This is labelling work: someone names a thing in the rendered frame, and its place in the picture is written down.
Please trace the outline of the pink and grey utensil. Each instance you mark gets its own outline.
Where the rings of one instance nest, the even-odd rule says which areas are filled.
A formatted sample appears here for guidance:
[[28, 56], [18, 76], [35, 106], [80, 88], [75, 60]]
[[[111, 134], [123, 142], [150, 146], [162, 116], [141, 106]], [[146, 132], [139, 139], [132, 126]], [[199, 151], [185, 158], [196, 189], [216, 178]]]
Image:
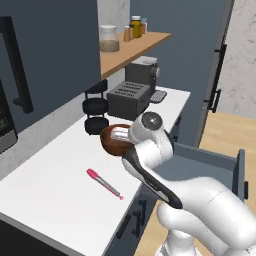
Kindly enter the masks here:
[[99, 184], [105, 187], [108, 191], [118, 197], [120, 200], [123, 200], [124, 197], [113, 187], [111, 186], [106, 180], [104, 180], [96, 171], [92, 169], [87, 170], [87, 174], [94, 180], [96, 180]]

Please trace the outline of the dark grey toaster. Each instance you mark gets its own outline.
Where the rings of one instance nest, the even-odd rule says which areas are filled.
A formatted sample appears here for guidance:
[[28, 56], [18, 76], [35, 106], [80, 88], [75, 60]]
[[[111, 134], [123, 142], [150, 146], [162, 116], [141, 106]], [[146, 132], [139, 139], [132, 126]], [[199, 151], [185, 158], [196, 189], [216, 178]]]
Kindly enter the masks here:
[[150, 86], [123, 81], [107, 93], [108, 114], [134, 121], [149, 106]]

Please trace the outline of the open blue-grey drawer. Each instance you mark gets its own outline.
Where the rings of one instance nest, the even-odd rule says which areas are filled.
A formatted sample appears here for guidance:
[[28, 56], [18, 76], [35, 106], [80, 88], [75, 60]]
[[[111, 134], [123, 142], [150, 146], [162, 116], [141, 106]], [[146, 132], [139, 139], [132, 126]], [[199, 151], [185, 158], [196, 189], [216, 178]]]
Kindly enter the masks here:
[[241, 201], [244, 199], [245, 150], [236, 157], [174, 144], [174, 155], [155, 168], [157, 174], [167, 180], [185, 180], [195, 177], [212, 177], [229, 188]]

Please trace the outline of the grey coffee machine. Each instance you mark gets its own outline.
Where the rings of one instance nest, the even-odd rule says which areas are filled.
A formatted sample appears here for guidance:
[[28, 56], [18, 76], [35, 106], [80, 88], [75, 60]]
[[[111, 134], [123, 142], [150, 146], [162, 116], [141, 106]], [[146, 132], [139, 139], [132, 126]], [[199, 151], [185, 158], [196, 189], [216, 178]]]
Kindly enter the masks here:
[[150, 102], [161, 103], [167, 96], [165, 91], [156, 89], [157, 78], [160, 75], [158, 59], [155, 57], [140, 56], [125, 67], [125, 80], [133, 83], [150, 86]]

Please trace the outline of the glass jar with lid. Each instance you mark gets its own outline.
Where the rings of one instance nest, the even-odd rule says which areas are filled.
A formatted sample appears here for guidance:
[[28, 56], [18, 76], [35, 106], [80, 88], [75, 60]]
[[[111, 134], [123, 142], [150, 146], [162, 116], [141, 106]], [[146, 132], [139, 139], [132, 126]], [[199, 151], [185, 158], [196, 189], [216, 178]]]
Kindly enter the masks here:
[[101, 52], [118, 52], [119, 39], [117, 37], [117, 27], [115, 25], [101, 25], [99, 43]]

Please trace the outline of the yellow bottle with white cap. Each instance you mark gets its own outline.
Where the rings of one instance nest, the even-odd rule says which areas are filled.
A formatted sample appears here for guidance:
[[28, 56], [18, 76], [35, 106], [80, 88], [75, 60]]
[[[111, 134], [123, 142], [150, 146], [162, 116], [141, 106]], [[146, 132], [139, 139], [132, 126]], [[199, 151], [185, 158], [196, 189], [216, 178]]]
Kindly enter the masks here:
[[140, 16], [132, 16], [130, 26], [134, 30], [134, 37], [140, 38], [142, 36], [142, 22]]

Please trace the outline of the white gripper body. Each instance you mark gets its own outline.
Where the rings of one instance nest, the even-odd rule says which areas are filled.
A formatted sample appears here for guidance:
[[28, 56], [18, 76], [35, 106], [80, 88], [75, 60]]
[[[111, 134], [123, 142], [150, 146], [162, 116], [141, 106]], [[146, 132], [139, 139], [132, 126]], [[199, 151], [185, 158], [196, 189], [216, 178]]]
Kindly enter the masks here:
[[113, 128], [111, 131], [111, 138], [118, 141], [129, 142], [128, 128]]

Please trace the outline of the brown bowl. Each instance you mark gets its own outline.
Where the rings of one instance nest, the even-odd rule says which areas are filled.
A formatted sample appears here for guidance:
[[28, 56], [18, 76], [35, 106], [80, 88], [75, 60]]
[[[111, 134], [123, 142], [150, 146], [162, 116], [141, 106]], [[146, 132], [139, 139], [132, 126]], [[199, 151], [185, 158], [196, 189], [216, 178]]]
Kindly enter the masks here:
[[105, 127], [100, 133], [100, 140], [107, 153], [113, 156], [123, 156], [132, 147], [132, 143], [112, 139], [111, 132], [116, 127], [129, 128], [129, 125], [115, 124]]

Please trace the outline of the dark blue base cupboard front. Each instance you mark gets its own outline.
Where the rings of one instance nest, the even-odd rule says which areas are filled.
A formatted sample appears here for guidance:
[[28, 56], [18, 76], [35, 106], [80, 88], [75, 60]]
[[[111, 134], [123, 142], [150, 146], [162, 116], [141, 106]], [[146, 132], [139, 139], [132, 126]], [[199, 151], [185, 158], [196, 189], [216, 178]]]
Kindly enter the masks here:
[[134, 256], [155, 203], [153, 192], [142, 185], [103, 256]]

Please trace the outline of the wooden wall shelf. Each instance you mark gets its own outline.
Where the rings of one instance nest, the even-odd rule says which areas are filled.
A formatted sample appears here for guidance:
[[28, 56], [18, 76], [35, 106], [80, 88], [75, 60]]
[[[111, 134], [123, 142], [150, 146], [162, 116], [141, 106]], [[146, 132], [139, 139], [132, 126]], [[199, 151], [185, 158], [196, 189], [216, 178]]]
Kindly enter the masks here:
[[120, 34], [118, 52], [100, 53], [101, 79], [108, 78], [170, 37], [170, 33], [147, 32], [138, 39], [124, 42]]

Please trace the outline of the dark blue wall cupboard door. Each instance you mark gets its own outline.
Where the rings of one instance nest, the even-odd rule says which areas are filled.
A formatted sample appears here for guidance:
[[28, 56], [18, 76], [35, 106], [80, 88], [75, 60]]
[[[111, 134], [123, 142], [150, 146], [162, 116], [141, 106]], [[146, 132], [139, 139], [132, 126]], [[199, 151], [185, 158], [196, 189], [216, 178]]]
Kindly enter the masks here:
[[101, 80], [97, 0], [0, 0], [12, 20], [33, 111], [26, 113], [0, 27], [0, 81], [18, 132]]

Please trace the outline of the tall dark blue cupboard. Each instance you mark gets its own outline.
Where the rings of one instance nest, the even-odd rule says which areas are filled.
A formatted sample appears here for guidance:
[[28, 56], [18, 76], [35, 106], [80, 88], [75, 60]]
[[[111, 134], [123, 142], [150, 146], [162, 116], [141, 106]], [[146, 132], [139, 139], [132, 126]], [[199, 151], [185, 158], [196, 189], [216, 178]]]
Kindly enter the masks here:
[[158, 83], [190, 93], [181, 115], [178, 141], [200, 144], [209, 100], [225, 44], [234, 0], [130, 0], [130, 13], [147, 18], [150, 32], [171, 38], [150, 51], [160, 64]]

